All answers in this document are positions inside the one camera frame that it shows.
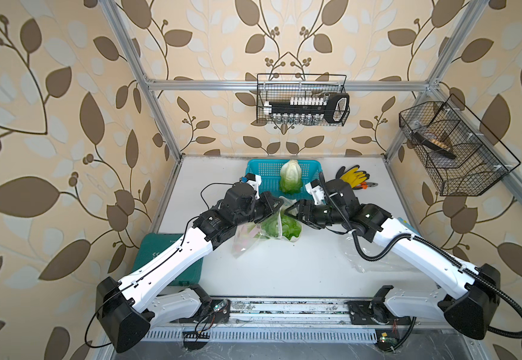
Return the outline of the leafy green chinese cabbage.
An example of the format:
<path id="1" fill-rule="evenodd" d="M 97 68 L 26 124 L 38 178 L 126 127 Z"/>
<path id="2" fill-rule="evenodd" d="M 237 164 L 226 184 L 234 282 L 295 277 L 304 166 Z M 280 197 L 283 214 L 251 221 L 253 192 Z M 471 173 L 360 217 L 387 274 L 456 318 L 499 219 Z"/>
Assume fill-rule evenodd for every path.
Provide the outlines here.
<path id="1" fill-rule="evenodd" d="M 283 211 L 280 224 L 267 224 L 267 219 L 260 224 L 260 235 L 263 239 L 295 242 L 301 237 L 301 231 L 301 223 L 288 217 Z"/>

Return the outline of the clear pink-dotted zipper bag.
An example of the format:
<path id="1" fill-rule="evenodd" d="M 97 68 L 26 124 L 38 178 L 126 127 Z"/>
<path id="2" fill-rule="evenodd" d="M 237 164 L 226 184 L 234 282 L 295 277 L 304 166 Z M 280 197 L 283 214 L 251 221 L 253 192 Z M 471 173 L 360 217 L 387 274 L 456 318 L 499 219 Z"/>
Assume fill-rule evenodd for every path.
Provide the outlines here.
<path id="1" fill-rule="evenodd" d="M 238 227 L 233 238 L 231 254 L 239 258 L 245 252 L 261 242 L 268 240 L 298 241 L 301 237 L 302 224 L 294 218 L 286 216 L 285 210 L 292 206 L 291 199 L 281 197 L 283 206 L 279 213 L 271 215 L 261 223 L 246 223 Z"/>

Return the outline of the pale chinese cabbage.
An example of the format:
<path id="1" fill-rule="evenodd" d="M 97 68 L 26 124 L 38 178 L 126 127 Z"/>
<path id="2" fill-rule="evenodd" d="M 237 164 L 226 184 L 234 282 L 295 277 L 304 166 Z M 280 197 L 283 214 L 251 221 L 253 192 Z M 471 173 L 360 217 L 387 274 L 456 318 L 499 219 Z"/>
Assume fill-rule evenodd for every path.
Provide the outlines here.
<path id="1" fill-rule="evenodd" d="M 302 170 L 298 161 L 286 162 L 280 169 L 280 191 L 284 194 L 297 194 L 302 186 Z"/>

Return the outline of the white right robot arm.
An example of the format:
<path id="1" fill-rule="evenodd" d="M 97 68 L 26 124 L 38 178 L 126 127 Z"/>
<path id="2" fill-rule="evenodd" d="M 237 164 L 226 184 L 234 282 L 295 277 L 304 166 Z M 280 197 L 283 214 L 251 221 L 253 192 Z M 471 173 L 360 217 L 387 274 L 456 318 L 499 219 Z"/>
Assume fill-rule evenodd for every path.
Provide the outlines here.
<path id="1" fill-rule="evenodd" d="M 377 262 L 395 254 L 437 285 L 430 292 L 385 285 L 370 301 L 366 314 L 378 323 L 392 318 L 426 318 L 447 322 L 461 334 L 484 339 L 499 306 L 499 272 L 477 267 L 422 239 L 406 222 L 374 204 L 361 204 L 345 182 L 307 184 L 313 199 L 302 199 L 285 215 L 313 228 L 340 224 L 353 238 L 362 259 Z"/>

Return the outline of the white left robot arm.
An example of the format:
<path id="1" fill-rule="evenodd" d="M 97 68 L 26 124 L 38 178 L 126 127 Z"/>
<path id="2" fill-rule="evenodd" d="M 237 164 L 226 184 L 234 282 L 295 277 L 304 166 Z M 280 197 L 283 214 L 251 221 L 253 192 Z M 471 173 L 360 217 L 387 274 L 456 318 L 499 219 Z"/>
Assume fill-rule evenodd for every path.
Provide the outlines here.
<path id="1" fill-rule="evenodd" d="M 94 319 L 117 353 L 137 345 L 151 327 L 204 311 L 210 302 L 199 286 L 160 298 L 181 273 L 231 239 L 239 226 L 279 213 L 283 199 L 259 192 L 254 181 L 237 182 L 225 197 L 187 222 L 183 236 L 137 271 L 97 285 Z"/>

